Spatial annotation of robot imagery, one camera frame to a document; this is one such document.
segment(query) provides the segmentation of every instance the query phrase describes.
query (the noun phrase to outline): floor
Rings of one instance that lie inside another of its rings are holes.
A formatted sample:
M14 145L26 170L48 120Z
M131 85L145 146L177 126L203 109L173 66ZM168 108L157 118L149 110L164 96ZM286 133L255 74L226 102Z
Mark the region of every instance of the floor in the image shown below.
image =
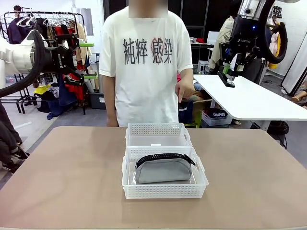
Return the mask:
M282 94L280 87L281 79L266 76L261 84L264 88L271 90L283 97L288 97ZM28 106L26 114L19 114L15 104L5 104L5 108L14 126L18 126L27 122L31 124L17 129L24 139L24 148L29 152L33 152L40 142L48 135L55 127L59 126L106 126L106 111L87 109L86 115L83 115L82 109L75 109L60 117L53 118L48 121L47 114L37 111L36 106ZM286 136L288 142L288 151L307 168L307 122L287 122L290 127L290 132ZM234 126L234 128L249 127L248 122L242 126ZM0 189L11 177L7 171L0 170Z

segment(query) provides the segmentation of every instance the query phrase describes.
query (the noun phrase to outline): brown table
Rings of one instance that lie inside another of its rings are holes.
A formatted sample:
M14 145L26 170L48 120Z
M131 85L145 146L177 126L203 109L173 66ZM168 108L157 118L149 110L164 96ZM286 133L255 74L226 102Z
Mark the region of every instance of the brown table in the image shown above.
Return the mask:
M124 128L55 128L0 191L0 226L271 229L307 225L307 172L261 130L190 129L202 199L126 200Z

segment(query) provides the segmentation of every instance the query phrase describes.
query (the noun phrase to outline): black pants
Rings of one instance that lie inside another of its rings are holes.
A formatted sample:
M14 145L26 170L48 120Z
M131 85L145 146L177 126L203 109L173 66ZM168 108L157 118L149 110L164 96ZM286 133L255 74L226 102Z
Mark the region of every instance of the black pants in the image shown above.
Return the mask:
M15 137L0 121L0 161L7 164L11 161L11 151L17 148Z
M1 102L0 102L0 121L6 126L6 128L10 131L10 133L14 136L16 143L22 142L19 134L11 124L8 114L6 113L5 108L3 107Z

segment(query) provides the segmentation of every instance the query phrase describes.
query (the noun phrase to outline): gray pouch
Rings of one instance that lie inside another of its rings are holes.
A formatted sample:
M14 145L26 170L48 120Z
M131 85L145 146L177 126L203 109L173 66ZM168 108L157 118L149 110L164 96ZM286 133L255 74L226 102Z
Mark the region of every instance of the gray pouch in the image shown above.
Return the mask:
M192 176L191 164L195 165L190 157L178 153L148 155L136 164L136 182L186 181Z

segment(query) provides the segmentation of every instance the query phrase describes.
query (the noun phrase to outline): person's right arm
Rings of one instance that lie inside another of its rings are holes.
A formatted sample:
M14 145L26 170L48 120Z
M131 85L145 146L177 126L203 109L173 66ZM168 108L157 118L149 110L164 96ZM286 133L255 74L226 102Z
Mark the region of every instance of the person's right arm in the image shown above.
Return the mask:
M118 127L115 109L115 72L116 59L112 20L105 21L102 32L102 50L99 60L99 74L102 75L102 85L106 102L107 126Z
M115 78L102 75L108 127L118 127L115 109Z

